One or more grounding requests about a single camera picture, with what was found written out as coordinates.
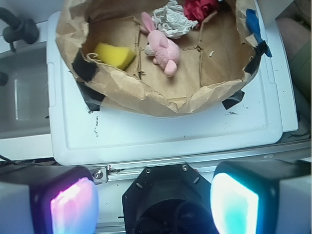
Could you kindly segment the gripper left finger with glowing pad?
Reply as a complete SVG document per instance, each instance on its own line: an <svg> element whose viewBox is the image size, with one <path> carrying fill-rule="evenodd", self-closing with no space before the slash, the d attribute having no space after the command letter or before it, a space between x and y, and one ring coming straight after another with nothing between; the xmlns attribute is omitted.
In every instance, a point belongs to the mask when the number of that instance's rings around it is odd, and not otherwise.
<svg viewBox="0 0 312 234"><path fill-rule="evenodd" d="M98 189L85 167L0 169L2 234L93 234L98 214Z"/></svg>

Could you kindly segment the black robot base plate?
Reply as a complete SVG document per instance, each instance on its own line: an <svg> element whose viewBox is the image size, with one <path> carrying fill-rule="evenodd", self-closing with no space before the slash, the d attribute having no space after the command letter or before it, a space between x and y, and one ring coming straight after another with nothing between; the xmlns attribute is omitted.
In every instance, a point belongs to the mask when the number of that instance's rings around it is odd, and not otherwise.
<svg viewBox="0 0 312 234"><path fill-rule="evenodd" d="M190 165L143 169L122 195L128 234L216 234L211 183Z"/></svg>

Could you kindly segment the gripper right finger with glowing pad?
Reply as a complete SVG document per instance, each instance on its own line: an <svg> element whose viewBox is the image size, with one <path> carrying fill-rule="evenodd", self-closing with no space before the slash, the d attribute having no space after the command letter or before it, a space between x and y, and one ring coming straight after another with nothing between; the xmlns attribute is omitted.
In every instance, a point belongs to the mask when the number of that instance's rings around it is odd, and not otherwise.
<svg viewBox="0 0 312 234"><path fill-rule="evenodd" d="M210 204L221 234L310 234L312 164L223 161L214 172Z"/></svg>

